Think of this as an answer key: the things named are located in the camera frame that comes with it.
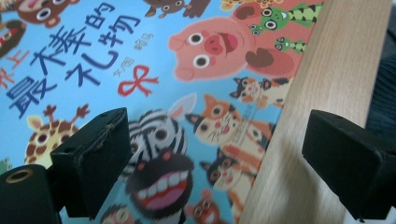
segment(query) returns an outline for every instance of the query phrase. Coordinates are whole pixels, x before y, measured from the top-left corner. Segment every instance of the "cartoon animal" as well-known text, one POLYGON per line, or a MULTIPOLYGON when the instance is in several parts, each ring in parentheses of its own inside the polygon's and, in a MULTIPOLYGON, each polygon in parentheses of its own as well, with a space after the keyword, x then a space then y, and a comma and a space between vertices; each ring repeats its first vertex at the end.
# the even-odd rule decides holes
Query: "cartoon animal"
POLYGON ((146 17, 152 17, 157 13, 157 8, 163 11, 163 14, 159 16, 160 19, 164 18, 169 13, 175 13, 183 8, 191 8, 191 5, 187 5, 184 0, 144 0, 150 5, 146 17))
POLYGON ((56 105, 47 105, 43 111, 44 116, 49 117, 49 123, 43 124, 39 116, 29 116, 27 124, 33 130, 26 148, 25 164, 40 164, 49 168, 52 165, 50 153, 67 138, 78 131, 75 121, 84 119, 90 113, 88 105, 78 107, 76 115, 70 121, 54 119, 53 112, 56 105))
POLYGON ((201 191, 202 200, 196 205, 187 204, 184 212, 187 217, 193 217, 198 224, 226 224, 220 218, 220 210, 218 205, 212 199, 212 191, 203 189, 201 191))
POLYGON ((140 161, 128 178, 125 193, 137 210, 155 223, 184 223, 183 207, 192 190, 190 158, 163 149, 157 158, 140 161))
POLYGON ((114 204, 107 208, 103 213, 101 224, 138 224, 139 220, 134 221, 134 217, 126 205, 114 204))
POLYGON ((201 115, 187 114, 193 132, 202 142, 219 147, 241 165, 258 173, 274 125, 241 118, 228 102, 205 95, 205 110, 201 115))
POLYGON ((9 158, 5 158, 0 161, 0 175, 12 169, 12 165, 9 164, 9 158))
POLYGON ((255 2, 257 0, 220 0, 220 9, 223 11, 231 11, 235 6, 246 2, 255 2))
POLYGON ((253 186, 255 175, 240 166, 233 158, 219 151, 213 162, 201 161, 206 177, 214 189, 226 190, 232 203, 233 219, 239 222, 248 194, 253 186))
POLYGON ((13 10, 15 2, 16 2, 16 0, 2 0, 2 1, 0 1, 0 12, 13 10))
POLYGON ((172 35, 168 47, 177 58, 175 77, 180 81, 220 79, 245 68, 264 77, 294 76, 301 57, 274 49, 270 35, 251 34, 249 26, 261 12, 259 3, 245 3, 230 18, 197 21, 172 35))
POLYGON ((262 11, 260 24, 250 26, 251 33, 260 35, 264 30, 274 31, 284 28, 290 21, 296 22, 306 27, 311 27, 317 22, 318 15, 323 3, 308 6, 301 3, 298 6, 286 11, 280 7, 268 7, 262 11))
POLYGON ((265 7, 269 7, 273 3, 281 4, 283 3, 283 0, 257 0, 257 2, 260 3, 260 6, 262 8, 265 8, 265 7))
POLYGON ((275 41, 275 48, 284 52, 289 49, 294 49, 296 53, 304 53, 306 44, 302 40, 292 42, 287 37, 280 37, 275 41))
POLYGON ((59 15, 79 0, 20 0, 15 2, 15 9, 21 19, 34 24, 44 23, 47 28, 56 26, 59 15))
POLYGON ((262 81, 254 77, 235 77, 236 91, 230 96, 244 103, 256 103, 258 108, 265 108, 268 105, 276 105, 283 108, 283 100, 288 92, 288 78, 263 78, 262 81))
POLYGON ((184 0, 144 0, 150 5, 146 17, 152 17, 157 13, 157 8, 160 8, 163 14, 159 16, 160 19, 164 18, 170 13, 179 12, 185 8, 183 17, 201 17, 205 12, 210 0, 191 0, 186 4, 184 0))
POLYGON ((130 145, 133 156, 121 172, 119 179, 126 181, 139 161, 155 159, 163 149, 185 154, 187 135, 178 120, 195 106, 196 94, 177 100, 168 111, 150 110, 139 120, 129 121, 130 145))
POLYGON ((24 22, 15 20, 1 22, 0 17, 0 58, 18 46, 25 31, 24 22))

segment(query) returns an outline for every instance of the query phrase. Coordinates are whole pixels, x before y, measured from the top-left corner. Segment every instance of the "pink pig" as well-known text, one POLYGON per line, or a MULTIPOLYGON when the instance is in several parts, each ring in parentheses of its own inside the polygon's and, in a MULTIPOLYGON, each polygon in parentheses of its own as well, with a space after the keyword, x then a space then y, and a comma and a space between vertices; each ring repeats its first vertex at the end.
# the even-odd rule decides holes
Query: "pink pig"
POLYGON ((230 18, 198 21, 171 36, 168 47, 177 57, 175 76, 181 81, 220 79, 245 68, 264 77, 294 76, 301 55, 278 51, 274 42, 281 36, 307 40, 310 30, 288 24, 280 31, 253 35, 249 26, 260 22, 261 13, 260 4, 245 3, 230 18))

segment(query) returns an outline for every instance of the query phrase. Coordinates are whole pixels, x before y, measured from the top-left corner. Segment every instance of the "orange cat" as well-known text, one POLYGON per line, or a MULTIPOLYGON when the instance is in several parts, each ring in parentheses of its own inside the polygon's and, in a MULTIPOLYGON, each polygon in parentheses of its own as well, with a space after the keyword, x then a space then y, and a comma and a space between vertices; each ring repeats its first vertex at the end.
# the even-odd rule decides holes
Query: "orange cat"
POLYGON ((233 105, 209 94, 205 95, 205 105, 201 115, 186 115, 198 139, 219 147, 225 155, 257 173, 274 125, 244 119, 233 105))

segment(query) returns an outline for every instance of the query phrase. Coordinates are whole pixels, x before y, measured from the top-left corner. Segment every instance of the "wooden board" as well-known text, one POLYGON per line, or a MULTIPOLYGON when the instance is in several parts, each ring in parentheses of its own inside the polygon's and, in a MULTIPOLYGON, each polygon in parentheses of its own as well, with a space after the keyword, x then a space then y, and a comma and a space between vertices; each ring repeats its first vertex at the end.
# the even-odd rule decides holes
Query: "wooden board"
POLYGON ((301 154, 311 109, 364 126, 391 1, 326 1, 241 223, 342 223, 345 207, 301 154))

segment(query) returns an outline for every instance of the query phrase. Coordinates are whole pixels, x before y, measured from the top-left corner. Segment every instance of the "black plastic bracket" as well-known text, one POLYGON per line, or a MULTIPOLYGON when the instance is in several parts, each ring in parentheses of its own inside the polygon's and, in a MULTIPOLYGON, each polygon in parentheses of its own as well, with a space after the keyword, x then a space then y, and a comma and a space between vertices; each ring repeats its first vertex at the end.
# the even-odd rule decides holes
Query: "black plastic bracket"
POLYGON ((312 110, 303 155, 355 219, 396 205, 396 146, 340 116, 312 110))
POLYGON ((0 175, 2 223, 59 224, 95 218, 132 156, 126 108, 107 111, 51 152, 52 166, 24 165, 0 175))

